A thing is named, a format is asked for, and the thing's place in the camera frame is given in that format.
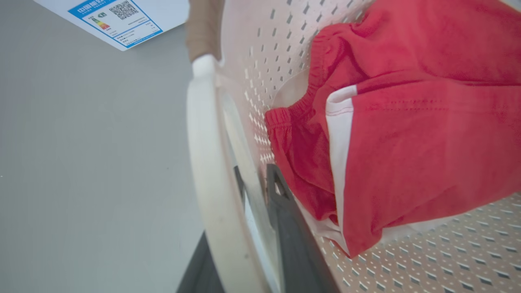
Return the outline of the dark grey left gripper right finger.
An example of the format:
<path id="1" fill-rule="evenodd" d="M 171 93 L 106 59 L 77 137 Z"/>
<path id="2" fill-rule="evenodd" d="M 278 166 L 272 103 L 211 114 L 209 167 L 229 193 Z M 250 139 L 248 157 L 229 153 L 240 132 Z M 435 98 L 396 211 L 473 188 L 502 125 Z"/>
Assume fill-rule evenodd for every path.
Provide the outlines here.
<path id="1" fill-rule="evenodd" d="M 281 170 L 266 167 L 267 210 L 278 237 L 285 293 L 341 293 Z"/>

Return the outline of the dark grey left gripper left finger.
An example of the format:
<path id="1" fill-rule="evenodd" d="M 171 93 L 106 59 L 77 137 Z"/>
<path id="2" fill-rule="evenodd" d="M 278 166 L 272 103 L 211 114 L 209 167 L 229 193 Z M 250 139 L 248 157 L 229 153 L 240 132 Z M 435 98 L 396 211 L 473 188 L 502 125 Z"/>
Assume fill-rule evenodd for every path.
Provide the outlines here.
<path id="1" fill-rule="evenodd" d="M 199 238 L 177 293 L 226 293 L 214 264 L 205 231 Z"/>

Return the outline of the white front-load washing machine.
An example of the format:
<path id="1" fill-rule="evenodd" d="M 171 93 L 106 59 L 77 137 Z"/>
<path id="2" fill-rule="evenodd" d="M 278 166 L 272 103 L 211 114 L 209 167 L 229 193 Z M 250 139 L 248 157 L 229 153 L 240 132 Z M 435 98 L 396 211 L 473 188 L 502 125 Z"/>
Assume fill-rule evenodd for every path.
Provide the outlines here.
<path id="1" fill-rule="evenodd" d="M 75 24 L 84 31 L 101 39 L 105 43 L 120 51 L 128 50 L 116 41 L 110 39 L 96 28 L 91 27 L 82 20 L 71 15 L 69 9 L 79 5 L 86 0 L 33 0 L 39 5 L 59 15 L 61 18 Z M 188 0 L 133 0 L 158 26 L 162 33 L 184 24 L 188 18 Z"/>

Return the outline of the cream perforated plastic laundry basket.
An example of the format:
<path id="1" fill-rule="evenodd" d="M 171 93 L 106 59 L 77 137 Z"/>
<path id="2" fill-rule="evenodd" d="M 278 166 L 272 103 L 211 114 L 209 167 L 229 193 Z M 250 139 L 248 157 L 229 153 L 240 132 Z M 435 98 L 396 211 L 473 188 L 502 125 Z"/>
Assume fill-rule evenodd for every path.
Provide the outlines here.
<path id="1" fill-rule="evenodd" d="M 226 293 L 285 293 L 267 210 L 275 164 L 264 113 L 307 87 L 309 47 L 374 0 L 189 0 L 190 161 Z M 341 293 L 521 293 L 521 194 L 348 258 L 305 219 Z"/>

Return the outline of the red shorts with white trim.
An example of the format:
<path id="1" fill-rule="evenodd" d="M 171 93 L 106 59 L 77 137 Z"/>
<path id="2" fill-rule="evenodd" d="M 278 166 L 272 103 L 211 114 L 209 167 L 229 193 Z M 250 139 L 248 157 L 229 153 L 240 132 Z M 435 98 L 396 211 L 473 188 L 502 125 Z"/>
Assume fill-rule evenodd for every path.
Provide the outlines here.
<path id="1" fill-rule="evenodd" d="M 265 123 L 305 215 L 353 258 L 521 190 L 521 12 L 375 0 L 311 44 L 305 95 Z"/>

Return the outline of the blue energy label sticker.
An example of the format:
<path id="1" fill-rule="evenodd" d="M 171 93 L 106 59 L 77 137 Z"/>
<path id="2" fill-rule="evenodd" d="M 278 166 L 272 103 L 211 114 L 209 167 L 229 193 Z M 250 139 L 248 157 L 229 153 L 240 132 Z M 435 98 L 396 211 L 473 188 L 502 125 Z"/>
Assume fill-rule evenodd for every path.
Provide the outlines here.
<path id="1" fill-rule="evenodd" d="M 126 49 L 163 32 L 133 0 L 86 0 L 68 12 Z"/>

